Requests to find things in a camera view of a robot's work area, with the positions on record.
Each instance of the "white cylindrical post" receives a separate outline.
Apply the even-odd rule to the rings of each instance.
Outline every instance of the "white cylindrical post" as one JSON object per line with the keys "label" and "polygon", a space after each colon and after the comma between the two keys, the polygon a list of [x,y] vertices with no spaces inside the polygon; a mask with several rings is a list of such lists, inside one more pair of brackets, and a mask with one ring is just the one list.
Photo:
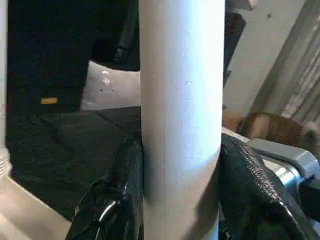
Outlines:
{"label": "white cylindrical post", "polygon": [[0,1],[0,178],[10,170],[6,149],[6,92],[7,92],[7,23],[8,2]]}
{"label": "white cylindrical post", "polygon": [[202,196],[221,144],[225,1],[140,0],[139,14],[144,239],[218,239],[216,183]]}

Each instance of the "floor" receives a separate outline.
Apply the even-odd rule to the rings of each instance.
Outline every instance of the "floor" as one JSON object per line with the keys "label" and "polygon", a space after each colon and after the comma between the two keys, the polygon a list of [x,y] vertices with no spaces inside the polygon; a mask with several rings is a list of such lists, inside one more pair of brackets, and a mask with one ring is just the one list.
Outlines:
{"label": "floor", "polygon": [[70,222],[12,179],[0,179],[0,240],[62,240]]}
{"label": "floor", "polygon": [[120,71],[89,62],[81,109],[101,110],[141,105],[140,72]]}

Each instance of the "black fabric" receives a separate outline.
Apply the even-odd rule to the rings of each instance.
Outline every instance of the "black fabric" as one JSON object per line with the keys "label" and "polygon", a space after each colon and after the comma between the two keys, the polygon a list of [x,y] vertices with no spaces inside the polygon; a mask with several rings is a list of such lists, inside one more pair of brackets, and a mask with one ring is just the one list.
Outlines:
{"label": "black fabric", "polygon": [[[223,134],[219,164],[219,200],[231,239],[320,239],[280,179],[248,145]],[[285,234],[280,230],[275,236],[274,224]]]}
{"label": "black fabric", "polygon": [[97,113],[127,133],[141,137],[141,108],[139,106],[105,109]]}
{"label": "black fabric", "polygon": [[313,220],[320,222],[320,180],[307,179],[299,186],[303,211]]}
{"label": "black fabric", "polygon": [[96,111],[13,117],[6,141],[12,178],[71,220],[88,186],[112,173],[118,147],[136,138],[125,130],[130,121],[121,120],[126,112],[119,111],[119,118],[112,111],[104,117]]}
{"label": "black fabric", "polygon": [[[97,37],[100,2],[8,1],[9,114],[79,109]],[[58,98],[57,103],[41,104],[40,98],[47,96]]]}
{"label": "black fabric", "polygon": [[92,60],[111,69],[139,71],[139,1],[106,0],[101,9]]}

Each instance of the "gray wall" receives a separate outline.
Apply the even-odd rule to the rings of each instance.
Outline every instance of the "gray wall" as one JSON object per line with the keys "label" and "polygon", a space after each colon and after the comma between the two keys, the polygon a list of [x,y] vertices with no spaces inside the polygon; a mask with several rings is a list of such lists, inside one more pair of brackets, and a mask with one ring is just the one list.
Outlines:
{"label": "gray wall", "polygon": [[[320,69],[319,15],[320,1],[307,0],[251,111],[281,115],[289,102],[290,107],[286,109],[285,116],[290,118],[297,110],[301,97],[307,95],[305,91],[308,89],[308,84],[315,82]],[[291,99],[295,92],[299,97]]]}
{"label": "gray wall", "polygon": [[232,73],[223,92],[228,111],[244,116],[249,112],[304,2],[260,0],[253,11],[236,10],[246,27],[228,68]]}

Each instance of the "black textured material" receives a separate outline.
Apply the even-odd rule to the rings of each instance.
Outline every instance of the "black textured material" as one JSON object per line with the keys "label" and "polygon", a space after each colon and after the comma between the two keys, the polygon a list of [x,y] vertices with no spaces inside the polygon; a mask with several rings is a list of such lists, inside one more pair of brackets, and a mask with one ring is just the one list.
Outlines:
{"label": "black textured material", "polygon": [[[248,145],[226,134],[221,142],[219,200],[231,239],[320,239],[262,158]],[[283,229],[274,232],[274,224]]]}

